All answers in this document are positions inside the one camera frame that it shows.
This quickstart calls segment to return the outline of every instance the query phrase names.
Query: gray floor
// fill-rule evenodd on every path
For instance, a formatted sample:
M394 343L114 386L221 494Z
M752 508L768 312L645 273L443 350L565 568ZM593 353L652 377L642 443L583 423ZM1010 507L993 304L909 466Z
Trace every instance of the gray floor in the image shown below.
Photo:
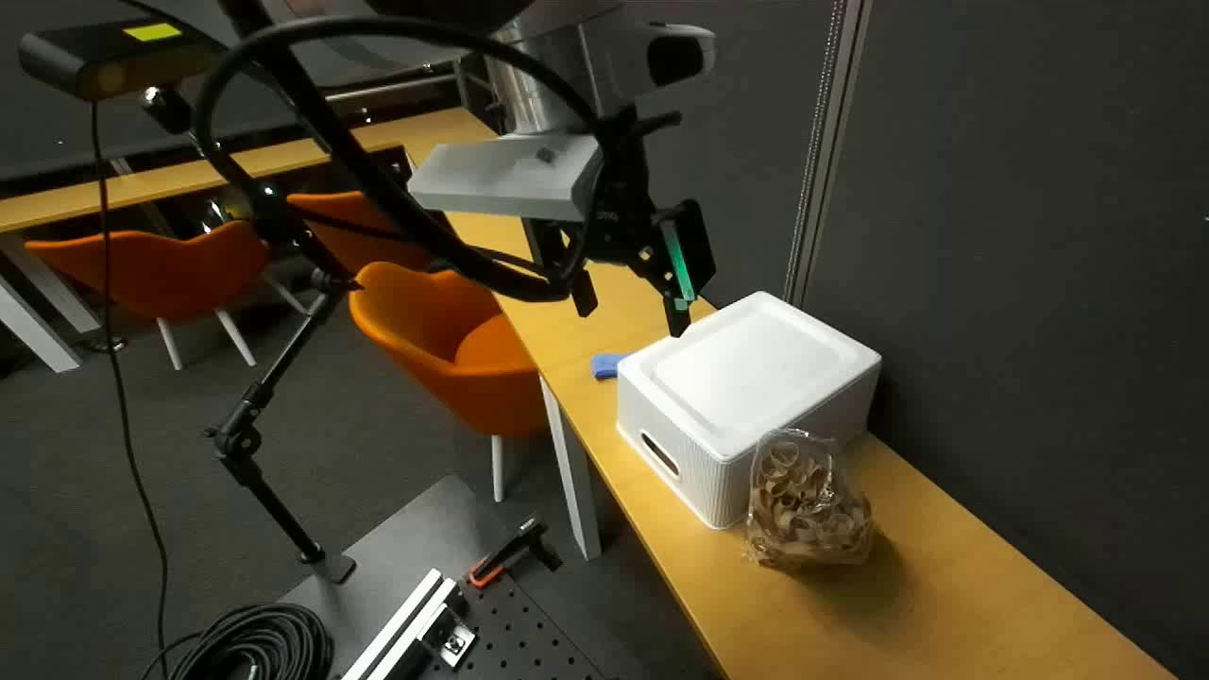
M243 323L267 357L297 317L249 304ZM182 328L182 353L190 367L174 374L150 331L133 331L121 350L133 443L169 547L169 638L214 624L228 609L274 602L306 578L203 438L255 371L243 367L209 319ZM451 471L487 498L487 443L365 347L344 309L279 386L260 434L264 476L327 547L354 542ZM589 643L589 652L627 648L638 676L715 676L622 518L607 498L602 508L604 559L583 564L544 450L514 462L514 486L498 507L511 523L530 512L550 523L565 568L541 573L531 588L550 596L548 609L570 633L585 619L612 633ZM153 657L153 588L153 542L121 454L107 357L50 374L0 336L4 676L143 676Z

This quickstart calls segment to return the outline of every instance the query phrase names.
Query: chair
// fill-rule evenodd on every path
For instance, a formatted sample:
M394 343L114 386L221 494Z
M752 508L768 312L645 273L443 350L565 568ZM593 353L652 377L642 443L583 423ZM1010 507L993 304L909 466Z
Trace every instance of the chair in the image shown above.
M288 205L306 220L315 239L354 277L370 262L394 262L405 268L432 268L433 255L405 243L400 231L360 192L291 192Z
M107 239L25 243L61 277L107 289ZM244 294L267 268L273 253L243 220L190 243L150 231L109 231L109 298L127 312L153 317L165 357L182 371L169 319L214 312L238 353L255 367L235 317L221 309Z
M503 438L548 432L536 367L490 289L458 273L373 262L347 294L354 328L490 438L490 498L503 502Z

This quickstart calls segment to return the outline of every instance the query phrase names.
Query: white lid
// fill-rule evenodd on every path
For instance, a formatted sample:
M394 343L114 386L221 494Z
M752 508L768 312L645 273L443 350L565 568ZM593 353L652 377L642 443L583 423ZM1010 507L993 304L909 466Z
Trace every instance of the white lid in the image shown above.
M875 364L875 350L757 289L618 367L682 434L733 455Z

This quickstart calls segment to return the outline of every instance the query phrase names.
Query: snack bag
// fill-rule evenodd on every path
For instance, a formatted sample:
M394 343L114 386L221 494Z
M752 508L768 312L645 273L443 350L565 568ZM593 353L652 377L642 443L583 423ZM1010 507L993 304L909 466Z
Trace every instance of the snack bag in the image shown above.
M869 498L846 479L833 443L781 428L757 444L748 542L764 568L865 564L875 528Z

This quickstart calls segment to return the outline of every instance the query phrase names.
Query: styrofoam box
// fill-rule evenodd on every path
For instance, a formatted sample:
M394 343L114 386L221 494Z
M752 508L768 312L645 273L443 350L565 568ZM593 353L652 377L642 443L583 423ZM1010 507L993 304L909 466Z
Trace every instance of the styrofoam box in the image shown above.
M757 443L779 428L851 444L881 353L757 289L618 364L618 434L710 523L744 521Z

